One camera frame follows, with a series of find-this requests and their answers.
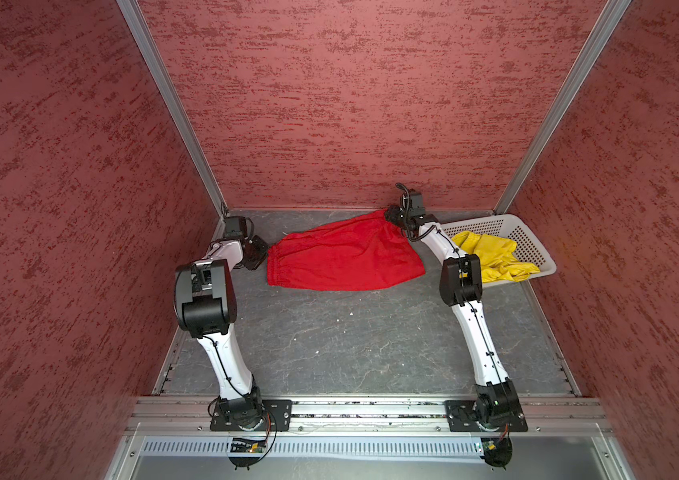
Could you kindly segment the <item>yellow shorts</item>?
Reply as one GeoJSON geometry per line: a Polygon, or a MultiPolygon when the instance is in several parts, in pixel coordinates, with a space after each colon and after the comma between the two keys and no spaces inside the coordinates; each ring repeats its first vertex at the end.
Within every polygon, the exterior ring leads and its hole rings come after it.
{"type": "Polygon", "coordinates": [[[451,240],[463,252],[479,257],[483,284],[500,281],[521,282],[541,272],[537,265],[521,262],[515,257],[517,242],[511,239],[463,231],[453,236],[451,240]]]}

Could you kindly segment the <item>white plastic laundry basket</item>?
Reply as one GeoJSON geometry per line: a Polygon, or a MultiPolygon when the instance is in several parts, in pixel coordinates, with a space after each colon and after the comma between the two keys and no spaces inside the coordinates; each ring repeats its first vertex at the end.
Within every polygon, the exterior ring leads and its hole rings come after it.
{"type": "MultiPolygon", "coordinates": [[[[547,252],[543,243],[539,241],[539,238],[531,231],[531,228],[515,215],[503,214],[449,222],[443,224],[441,230],[443,230],[443,233],[449,239],[459,234],[459,232],[471,231],[477,234],[503,237],[517,242],[515,257],[521,262],[533,263],[541,269],[539,274],[533,274],[528,280],[550,276],[557,271],[557,264],[551,258],[551,254],[547,252]]],[[[500,281],[483,284],[483,287],[489,288],[521,282],[500,281]]]]}

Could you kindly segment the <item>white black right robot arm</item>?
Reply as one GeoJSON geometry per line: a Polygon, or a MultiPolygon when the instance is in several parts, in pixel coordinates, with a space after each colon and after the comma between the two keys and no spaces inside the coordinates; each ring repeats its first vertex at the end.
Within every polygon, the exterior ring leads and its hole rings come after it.
{"type": "Polygon", "coordinates": [[[439,295],[459,321],[475,373],[473,412],[465,416],[471,428],[485,432],[527,431],[517,389],[503,367],[483,314],[481,261],[457,246],[431,215],[413,216],[411,209],[391,206],[385,220],[413,242],[427,245],[441,261],[439,295]]]}

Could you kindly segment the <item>red shorts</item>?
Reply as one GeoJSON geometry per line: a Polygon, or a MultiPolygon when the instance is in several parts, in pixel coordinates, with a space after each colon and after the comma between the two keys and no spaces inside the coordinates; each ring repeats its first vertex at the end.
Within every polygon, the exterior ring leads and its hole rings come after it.
{"type": "Polygon", "coordinates": [[[314,291],[383,290],[424,275],[421,257],[383,210],[289,234],[267,262],[269,285],[314,291]]]}

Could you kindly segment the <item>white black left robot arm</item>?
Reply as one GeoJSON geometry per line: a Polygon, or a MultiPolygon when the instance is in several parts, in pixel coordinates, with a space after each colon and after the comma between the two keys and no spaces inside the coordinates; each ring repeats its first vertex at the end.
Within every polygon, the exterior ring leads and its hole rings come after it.
{"type": "Polygon", "coordinates": [[[245,237],[213,242],[205,256],[175,271],[174,310],[179,328],[206,352],[219,385],[213,426],[256,431],[268,414],[255,377],[243,358],[235,323],[238,304],[232,271],[247,258],[245,237]]]}

